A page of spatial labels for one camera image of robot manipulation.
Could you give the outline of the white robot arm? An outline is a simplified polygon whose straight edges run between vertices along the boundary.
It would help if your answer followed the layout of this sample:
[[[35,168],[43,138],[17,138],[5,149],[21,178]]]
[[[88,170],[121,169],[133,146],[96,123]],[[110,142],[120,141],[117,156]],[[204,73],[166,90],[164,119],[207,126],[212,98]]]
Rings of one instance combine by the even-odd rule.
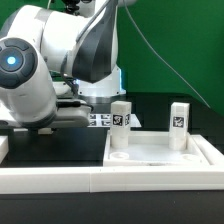
[[[86,127],[93,107],[62,99],[51,74],[73,92],[98,83],[118,56],[117,10],[137,0],[62,0],[64,12],[25,5],[0,29],[0,128]]]

